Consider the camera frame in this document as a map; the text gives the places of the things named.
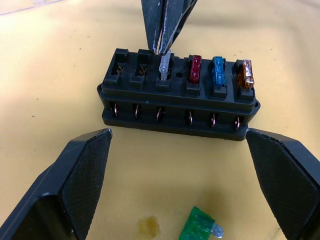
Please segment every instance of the red fuse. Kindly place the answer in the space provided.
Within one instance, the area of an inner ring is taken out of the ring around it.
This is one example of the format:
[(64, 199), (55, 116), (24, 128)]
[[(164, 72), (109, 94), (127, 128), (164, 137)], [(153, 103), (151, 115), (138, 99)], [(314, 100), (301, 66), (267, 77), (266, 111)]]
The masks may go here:
[(198, 55), (194, 55), (192, 58), (191, 72), (189, 76), (189, 82), (191, 84), (199, 83), (201, 59), (201, 56)]

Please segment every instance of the yellow surface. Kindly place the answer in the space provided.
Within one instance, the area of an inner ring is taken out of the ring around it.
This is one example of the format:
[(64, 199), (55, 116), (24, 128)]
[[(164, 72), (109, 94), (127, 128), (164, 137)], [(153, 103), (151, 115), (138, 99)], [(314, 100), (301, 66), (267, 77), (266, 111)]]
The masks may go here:
[[(250, 127), (320, 158), (320, 3), (200, 0), (176, 56), (251, 59), (261, 109)], [(96, 87), (115, 48), (145, 49), (139, 0), (66, 0), (0, 16), (0, 224), (70, 139), (104, 128)], [(135, 239), (154, 216), (176, 240), (194, 205), (225, 240), (284, 240), (245, 141), (112, 127), (88, 240)]]

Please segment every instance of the blue fuse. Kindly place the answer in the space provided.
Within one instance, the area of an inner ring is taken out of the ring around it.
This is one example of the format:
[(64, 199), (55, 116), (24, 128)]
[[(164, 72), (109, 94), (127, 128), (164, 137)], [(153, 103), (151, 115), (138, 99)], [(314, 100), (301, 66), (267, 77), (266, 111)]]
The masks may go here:
[(225, 60), (222, 56), (213, 58), (213, 84), (217, 87), (222, 87), (225, 83)]

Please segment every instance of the black fuse box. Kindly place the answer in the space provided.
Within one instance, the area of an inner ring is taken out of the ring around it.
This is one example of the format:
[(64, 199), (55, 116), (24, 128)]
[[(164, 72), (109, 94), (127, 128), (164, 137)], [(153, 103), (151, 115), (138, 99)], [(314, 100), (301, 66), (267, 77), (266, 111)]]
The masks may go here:
[(106, 125), (241, 141), (260, 108), (253, 87), (242, 89), (237, 74), (242, 61), (225, 62), (225, 84), (213, 83), (213, 60), (202, 59), (199, 83), (188, 81), (192, 55), (172, 53), (167, 80), (161, 57), (148, 50), (115, 50), (97, 87)]

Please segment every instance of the green fuse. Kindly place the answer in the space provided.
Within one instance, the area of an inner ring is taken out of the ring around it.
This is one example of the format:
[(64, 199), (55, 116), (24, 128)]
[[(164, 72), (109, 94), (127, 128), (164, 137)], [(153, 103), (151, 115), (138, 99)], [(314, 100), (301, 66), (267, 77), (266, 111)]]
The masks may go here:
[(224, 235), (224, 230), (208, 214), (194, 206), (179, 240), (208, 240), (210, 234), (221, 239)]

